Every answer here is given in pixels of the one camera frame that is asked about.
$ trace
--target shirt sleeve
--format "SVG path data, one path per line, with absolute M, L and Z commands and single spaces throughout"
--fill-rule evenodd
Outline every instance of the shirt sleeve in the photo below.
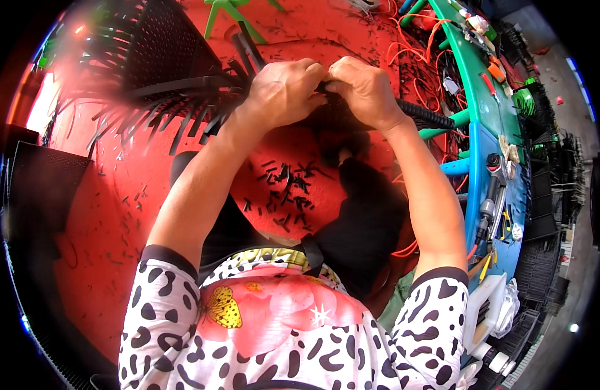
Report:
M 194 266 L 175 251 L 160 245 L 144 249 L 120 341 L 122 389 L 167 382 L 174 360 L 196 332 L 196 280 Z
M 406 359 L 435 389 L 449 389 L 460 375 L 464 352 L 467 274 L 440 267 L 421 275 L 397 316 L 393 339 Z

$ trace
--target green plastic stool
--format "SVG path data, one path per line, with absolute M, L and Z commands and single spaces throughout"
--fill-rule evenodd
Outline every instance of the green plastic stool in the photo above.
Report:
M 247 4 L 250 0 L 204 0 L 205 4 L 211 4 L 211 12 L 209 13 L 209 20 L 207 20 L 207 27 L 204 29 L 204 38 L 209 39 L 211 37 L 211 29 L 213 28 L 213 22 L 216 20 L 218 10 L 221 8 L 226 11 L 236 21 L 241 21 L 246 24 L 246 28 L 250 33 L 250 36 L 257 43 L 265 43 L 265 39 L 257 30 L 252 27 L 250 22 L 246 20 L 242 14 L 237 11 L 236 7 Z M 285 11 L 285 9 L 276 0 L 267 0 L 279 11 Z

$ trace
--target concrete floor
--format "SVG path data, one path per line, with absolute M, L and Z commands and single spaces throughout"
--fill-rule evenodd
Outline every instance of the concrete floor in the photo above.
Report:
M 530 42 L 531 51 L 542 49 L 545 45 L 551 48 L 544 56 L 534 58 L 541 71 L 541 82 L 552 102 L 558 127 L 581 137 L 584 159 L 592 159 L 600 151 L 599 140 L 578 82 L 566 62 L 570 54 L 554 38 L 553 31 L 533 7 L 515 12 L 505 20 L 519 23 L 524 37 Z M 562 105 L 557 105 L 557 96 L 563 98 Z M 589 166 L 586 165 L 585 169 L 586 194 L 589 194 Z M 570 280 L 568 298 L 558 316 L 547 317 L 543 326 L 543 331 L 546 329 L 545 337 L 529 366 L 512 387 L 514 390 L 546 388 L 566 353 L 570 351 L 573 340 L 578 337 L 569 331 L 569 326 L 579 324 L 584 317 L 600 269 L 599 252 L 592 246 L 589 197 L 585 204 L 574 228 L 570 265 L 568 269 L 562 270 Z

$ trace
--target person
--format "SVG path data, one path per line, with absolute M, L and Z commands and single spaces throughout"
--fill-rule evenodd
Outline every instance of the person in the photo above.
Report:
M 382 132 L 402 168 L 420 256 L 391 333 L 359 301 L 407 217 L 382 174 L 345 159 L 339 217 L 293 248 L 259 238 L 227 196 L 265 133 L 325 103 L 314 92 L 322 80 Z M 455 388 L 468 299 L 463 216 L 385 71 L 350 57 L 328 71 L 308 58 L 268 64 L 219 135 L 179 156 L 135 272 L 123 389 Z

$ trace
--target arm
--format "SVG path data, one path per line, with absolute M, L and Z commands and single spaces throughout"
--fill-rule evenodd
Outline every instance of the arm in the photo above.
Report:
M 147 245 L 170 248 L 199 269 L 202 244 L 239 167 L 268 131 L 301 121 L 326 101 L 313 94 L 325 74 L 308 58 L 265 66 L 219 136 L 189 162 L 170 189 Z
M 438 267 L 467 271 L 464 221 L 458 198 L 411 118 L 397 106 L 382 69 L 344 57 L 330 67 L 327 85 L 350 105 L 359 121 L 380 130 L 400 162 L 410 220 L 420 256 L 415 280 Z

